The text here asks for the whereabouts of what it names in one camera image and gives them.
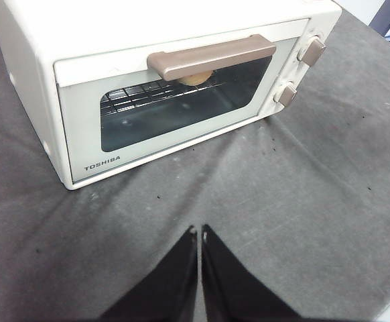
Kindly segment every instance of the white toaster oven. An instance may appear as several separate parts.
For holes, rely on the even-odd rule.
[[[77,189],[281,111],[331,0],[0,0],[11,82]]]

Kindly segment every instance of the oven door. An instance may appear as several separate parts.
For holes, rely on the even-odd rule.
[[[307,22],[289,21],[55,63],[73,182],[116,167],[130,168],[259,115]],[[179,72],[168,75],[172,68],[161,62],[147,64],[153,53],[207,48],[252,35],[272,41],[273,54],[254,55],[236,64],[231,57],[222,66],[204,67],[192,78],[178,78]],[[188,62],[180,66],[188,67]]]

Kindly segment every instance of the gray fabric surface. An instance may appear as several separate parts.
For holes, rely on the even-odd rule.
[[[289,109],[73,192],[0,53],[0,321],[96,317],[205,222],[299,313],[378,314],[390,302],[390,44],[344,13],[328,45]]]

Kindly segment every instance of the brown handle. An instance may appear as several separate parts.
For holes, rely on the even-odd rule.
[[[155,52],[147,65],[166,81],[272,56],[275,44],[261,35],[178,52]]]

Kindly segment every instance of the toshiba logo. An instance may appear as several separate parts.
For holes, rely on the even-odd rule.
[[[120,159],[121,159],[121,157],[117,156],[116,158],[110,158],[110,159],[105,160],[105,161],[97,162],[96,164],[91,164],[90,166],[85,166],[85,170],[86,171],[92,170],[92,169],[98,168],[99,166],[104,166],[105,164],[108,164],[110,162],[114,162],[114,161],[120,160]]]

